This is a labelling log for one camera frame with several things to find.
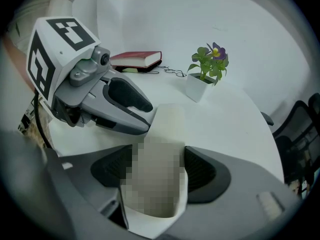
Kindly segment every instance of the red book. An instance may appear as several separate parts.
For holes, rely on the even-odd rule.
[[[162,59],[161,51],[127,51],[110,58],[112,66],[148,68]]]

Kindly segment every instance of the white table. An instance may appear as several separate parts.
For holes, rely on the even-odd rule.
[[[157,71],[160,74],[125,74],[146,94],[154,111],[159,104],[167,103],[184,108],[186,145],[253,162],[284,182],[272,133],[259,109],[242,89],[220,81],[207,99],[197,104],[185,94],[186,77],[159,68]],[[49,130],[54,148],[61,156],[142,142],[144,138],[144,135],[109,131],[92,123],[84,128],[72,128],[57,119],[50,122]]]

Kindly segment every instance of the potted plant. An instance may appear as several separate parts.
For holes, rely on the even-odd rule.
[[[212,47],[207,43],[208,47],[199,47],[197,53],[192,55],[193,62],[199,62],[200,65],[191,64],[189,70],[196,67],[201,69],[200,73],[188,74],[186,80],[186,95],[194,100],[200,102],[205,97],[213,86],[217,84],[222,78],[222,71],[227,75],[226,67],[229,64],[228,54],[225,48],[221,48],[215,42]]]

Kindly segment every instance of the eyeglasses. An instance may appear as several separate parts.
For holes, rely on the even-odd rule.
[[[164,69],[166,73],[175,73],[177,77],[184,78],[187,75],[183,73],[181,70],[170,69],[168,66],[158,66],[159,69]]]

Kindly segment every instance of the white flower pot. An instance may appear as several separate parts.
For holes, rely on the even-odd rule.
[[[188,74],[185,92],[190,99],[198,103],[211,93],[215,80],[205,76],[206,82],[204,82],[197,77],[200,77],[200,73]]]

